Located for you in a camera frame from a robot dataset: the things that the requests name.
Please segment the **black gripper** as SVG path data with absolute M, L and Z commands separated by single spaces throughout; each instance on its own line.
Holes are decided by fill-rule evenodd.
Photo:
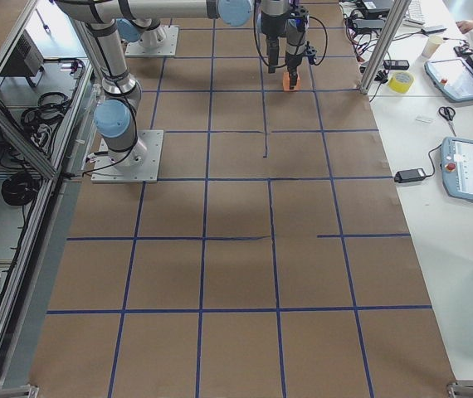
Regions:
M 305 19 L 289 19 L 285 29 L 285 64 L 287 67 L 288 87 L 295 87 L 295 69 L 304 58 L 311 65 L 316 62 L 317 50 L 306 39 L 308 21 Z

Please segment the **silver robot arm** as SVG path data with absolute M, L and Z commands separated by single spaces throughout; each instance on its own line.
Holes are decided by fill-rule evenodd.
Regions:
M 100 69 L 105 101 L 94 122 L 108 148 L 113 167 L 131 169 L 145 160 L 136 113 L 142 98 L 138 80 L 130 73 L 121 46 L 118 20 L 135 22 L 144 30 L 161 18 L 222 19 L 239 27 L 251 17 L 250 1 L 59 1 L 58 7 L 83 25 L 90 60 Z
M 312 16 L 298 1 L 209 1 L 215 14 L 227 25 L 239 27 L 253 21 L 255 48 L 270 74 L 285 67 L 283 90 L 299 89 L 298 68 L 304 58 L 316 65 L 317 50 L 306 39 Z M 163 26 L 158 18 L 117 20 L 120 37 L 128 47 L 136 46 L 141 56 L 155 56 L 169 50 L 176 26 Z

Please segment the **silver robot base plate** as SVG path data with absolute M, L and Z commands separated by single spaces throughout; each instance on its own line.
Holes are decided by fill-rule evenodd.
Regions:
M 95 172 L 91 174 L 93 183 L 136 183 L 158 181 L 158 171 L 163 148 L 163 130 L 139 130 L 138 141 L 128 157 L 128 153 L 109 151 L 104 139 L 100 140 L 100 151 L 106 152 L 95 160 Z

